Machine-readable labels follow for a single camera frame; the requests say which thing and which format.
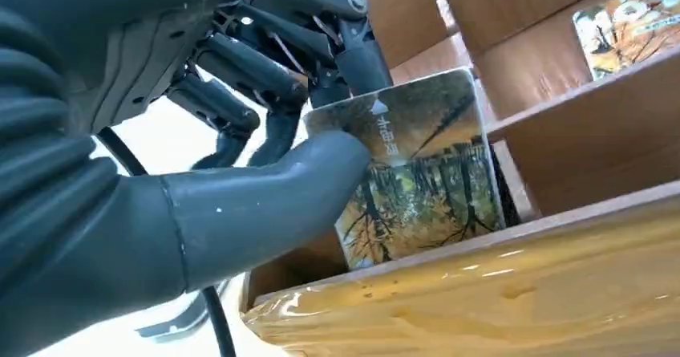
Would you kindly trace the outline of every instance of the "plastic wrap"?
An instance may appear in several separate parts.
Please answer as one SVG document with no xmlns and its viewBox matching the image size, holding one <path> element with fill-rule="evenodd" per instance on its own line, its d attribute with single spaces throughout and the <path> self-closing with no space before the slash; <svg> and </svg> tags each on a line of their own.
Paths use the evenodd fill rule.
<svg viewBox="0 0 680 357">
<path fill-rule="evenodd" d="M 244 321 L 291 355 L 675 355 L 679 210 L 676 201 L 302 287 L 267 298 Z"/>
</svg>

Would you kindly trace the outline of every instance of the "robotic hand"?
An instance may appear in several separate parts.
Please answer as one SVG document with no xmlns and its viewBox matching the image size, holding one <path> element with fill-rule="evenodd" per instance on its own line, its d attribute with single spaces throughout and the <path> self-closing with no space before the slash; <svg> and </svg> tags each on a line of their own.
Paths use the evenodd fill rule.
<svg viewBox="0 0 680 357">
<path fill-rule="evenodd" d="M 317 107 L 391 84 L 366 12 L 366 0 L 0 0 L 0 355 L 211 286 L 332 225 L 366 149 L 330 132 L 285 152 L 307 96 Z M 220 134 L 199 167 L 233 161 L 259 121 L 196 64 L 269 109 L 252 165 L 276 164 L 121 177 L 89 159 L 89 135 L 168 95 Z"/>
</svg>

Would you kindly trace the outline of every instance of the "autumn forest picture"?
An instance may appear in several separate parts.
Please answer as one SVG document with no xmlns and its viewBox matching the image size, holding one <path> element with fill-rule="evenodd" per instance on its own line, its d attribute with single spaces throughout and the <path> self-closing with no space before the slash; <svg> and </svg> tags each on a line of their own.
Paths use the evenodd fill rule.
<svg viewBox="0 0 680 357">
<path fill-rule="evenodd" d="M 503 227 L 468 71 L 319 108 L 306 125 L 349 132 L 373 157 L 336 224 L 351 269 Z"/>
</svg>

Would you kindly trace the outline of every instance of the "card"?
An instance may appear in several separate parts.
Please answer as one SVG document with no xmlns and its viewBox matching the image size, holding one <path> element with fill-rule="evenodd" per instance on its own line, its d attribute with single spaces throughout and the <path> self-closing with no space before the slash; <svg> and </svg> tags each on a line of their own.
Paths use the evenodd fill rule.
<svg viewBox="0 0 680 357">
<path fill-rule="evenodd" d="M 680 43 L 680 0 L 609 0 L 573 22 L 597 80 Z"/>
<path fill-rule="evenodd" d="M 336 223 L 352 270 L 504 227 L 468 70 L 454 70 L 317 108 L 310 136 L 343 130 L 371 154 Z"/>
</svg>

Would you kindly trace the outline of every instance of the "screw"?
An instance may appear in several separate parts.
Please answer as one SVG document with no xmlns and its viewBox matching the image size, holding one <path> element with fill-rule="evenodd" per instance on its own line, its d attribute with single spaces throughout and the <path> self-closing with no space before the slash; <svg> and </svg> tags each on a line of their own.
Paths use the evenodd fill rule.
<svg viewBox="0 0 680 357">
<path fill-rule="evenodd" d="M 366 11 L 368 10 L 367 0 L 348 0 L 348 1 L 350 2 L 352 8 L 359 12 L 360 14 L 365 14 Z"/>
</svg>

